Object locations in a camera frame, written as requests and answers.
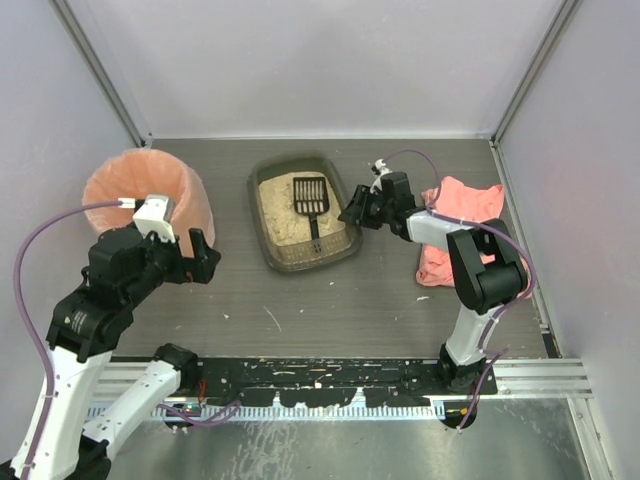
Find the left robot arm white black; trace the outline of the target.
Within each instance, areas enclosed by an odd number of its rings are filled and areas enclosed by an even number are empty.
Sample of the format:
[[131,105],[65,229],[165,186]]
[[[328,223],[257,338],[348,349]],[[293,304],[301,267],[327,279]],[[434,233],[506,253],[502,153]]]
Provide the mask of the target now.
[[4,479],[103,479],[124,440],[166,397],[200,382],[195,353],[168,343],[102,417],[85,420],[98,380],[134,310],[164,283],[209,283],[221,259],[198,228],[193,254],[178,242],[129,225],[100,235],[83,281],[54,308],[44,349],[49,362],[31,424]]

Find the black litter scoop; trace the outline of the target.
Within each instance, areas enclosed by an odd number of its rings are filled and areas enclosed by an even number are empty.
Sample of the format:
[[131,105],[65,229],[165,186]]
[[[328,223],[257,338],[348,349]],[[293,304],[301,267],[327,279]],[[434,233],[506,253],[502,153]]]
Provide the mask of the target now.
[[293,178],[293,208],[309,220],[311,240],[320,238],[318,217],[329,211],[330,202],[324,177]]

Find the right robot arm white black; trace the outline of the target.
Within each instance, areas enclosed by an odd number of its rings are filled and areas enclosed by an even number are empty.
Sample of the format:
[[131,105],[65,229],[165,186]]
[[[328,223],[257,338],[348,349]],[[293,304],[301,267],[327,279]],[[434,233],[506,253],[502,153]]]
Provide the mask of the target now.
[[436,368],[445,389],[463,392],[485,368],[499,318],[531,284],[522,249],[498,218],[480,223],[448,217],[416,205],[406,173],[375,166],[373,175],[372,185],[356,187],[339,220],[373,230],[387,225],[407,242],[448,253],[461,307]]

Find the bin with orange bag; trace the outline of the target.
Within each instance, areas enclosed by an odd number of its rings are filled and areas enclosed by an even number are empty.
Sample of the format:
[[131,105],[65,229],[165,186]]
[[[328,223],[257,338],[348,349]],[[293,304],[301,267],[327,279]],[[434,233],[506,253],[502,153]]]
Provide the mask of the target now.
[[214,219],[202,179],[179,158],[156,149],[133,149],[107,160],[87,180],[84,205],[162,194],[175,202],[171,225],[185,256],[193,254],[189,230],[199,228],[215,243]]

